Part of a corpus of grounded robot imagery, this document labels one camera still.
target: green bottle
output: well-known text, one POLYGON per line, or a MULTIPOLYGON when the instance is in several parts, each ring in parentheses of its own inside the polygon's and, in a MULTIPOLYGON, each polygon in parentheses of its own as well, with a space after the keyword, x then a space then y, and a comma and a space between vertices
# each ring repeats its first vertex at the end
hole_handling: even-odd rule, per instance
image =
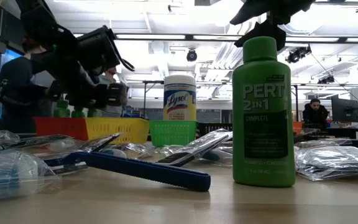
POLYGON ((102 113, 98 109, 90 108, 90 109, 88 109, 88 117, 89 118, 99 118, 99 117, 102 117, 102 113))
POLYGON ((85 113, 82 111, 84 108, 75 106, 73 112, 71 112, 72 118, 85 118, 85 113))
POLYGON ((244 64, 233 73, 233 178, 239 184, 295 183, 291 70, 277 61, 276 41, 244 43, 244 64))
POLYGON ((68 109, 68 102, 65 100, 57 101, 56 109, 53 111, 54 118, 69 118, 70 110, 68 109))

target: computer monitor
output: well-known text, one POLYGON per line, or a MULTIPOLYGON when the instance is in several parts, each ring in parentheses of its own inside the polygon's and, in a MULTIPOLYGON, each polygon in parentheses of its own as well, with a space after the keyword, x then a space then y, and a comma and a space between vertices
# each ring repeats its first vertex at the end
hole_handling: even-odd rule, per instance
POLYGON ((358 122, 358 102, 356 100, 331 99, 333 121, 358 122))

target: blue razor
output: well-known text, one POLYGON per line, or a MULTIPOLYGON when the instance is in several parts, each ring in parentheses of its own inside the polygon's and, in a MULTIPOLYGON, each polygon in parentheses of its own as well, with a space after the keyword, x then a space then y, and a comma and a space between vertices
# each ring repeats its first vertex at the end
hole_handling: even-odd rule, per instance
POLYGON ((51 159, 45 162, 48 166, 64 166, 86 162, 89 167, 154 180, 198 192, 206 192, 211 186, 211 176, 204 172, 126 159, 100 152, 74 152, 62 159, 51 159))

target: person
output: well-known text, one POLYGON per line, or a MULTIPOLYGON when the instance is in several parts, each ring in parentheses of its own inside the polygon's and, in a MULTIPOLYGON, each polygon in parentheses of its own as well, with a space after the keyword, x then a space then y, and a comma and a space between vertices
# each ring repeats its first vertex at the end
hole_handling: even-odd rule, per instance
MULTIPOLYGON (((114 75, 116 74, 116 68, 110 68, 105 71, 104 75, 99 76, 100 84, 110 85, 112 83, 116 83, 116 80, 114 79, 114 75)), ((121 106, 109 106, 107 105, 105 109, 102 110, 102 117, 108 117, 108 118, 120 118, 122 116, 122 108, 127 103, 127 97, 126 97, 127 91, 125 91, 124 95, 124 101, 121 106)))
POLYGON ((321 105, 319 99, 312 99, 310 103, 305 105, 305 110, 302 112, 303 121, 311 128, 325 129, 327 126, 327 109, 321 105))
POLYGON ((35 133, 35 116, 46 116, 41 101, 48 88, 32 83, 34 73, 32 54, 46 50, 36 41, 25 38, 22 44, 25 55, 5 63, 0 72, 0 102, 2 125, 13 133, 35 133))

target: yellow basket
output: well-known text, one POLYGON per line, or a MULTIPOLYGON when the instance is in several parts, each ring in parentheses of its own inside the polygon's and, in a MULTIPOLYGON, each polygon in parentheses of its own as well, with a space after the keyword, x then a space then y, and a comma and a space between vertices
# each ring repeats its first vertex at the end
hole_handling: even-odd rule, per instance
POLYGON ((108 134, 122 133, 113 141, 117 143, 147 142, 149 135, 149 122, 140 118, 86 118, 88 139, 96 139, 108 134))

